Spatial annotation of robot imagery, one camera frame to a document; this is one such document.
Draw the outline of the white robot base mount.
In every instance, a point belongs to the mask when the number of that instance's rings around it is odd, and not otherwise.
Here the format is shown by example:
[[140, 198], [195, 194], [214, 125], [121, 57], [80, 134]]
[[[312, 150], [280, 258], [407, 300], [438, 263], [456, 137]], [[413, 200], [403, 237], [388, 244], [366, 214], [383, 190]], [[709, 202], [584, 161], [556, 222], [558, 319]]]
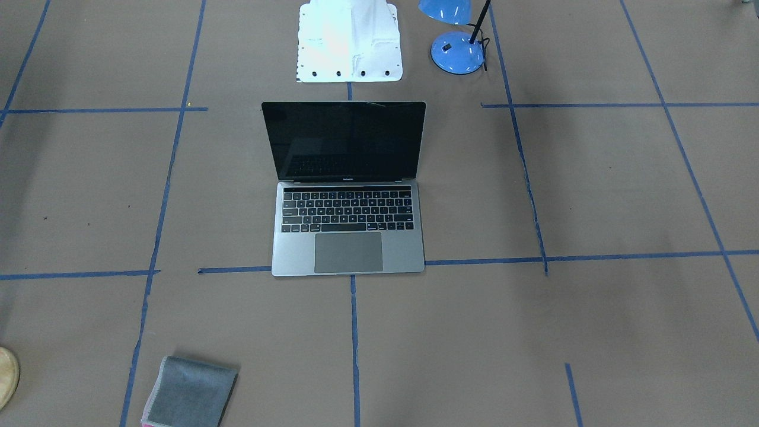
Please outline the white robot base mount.
[[296, 81], [394, 82], [403, 75], [395, 5], [309, 1], [299, 8]]

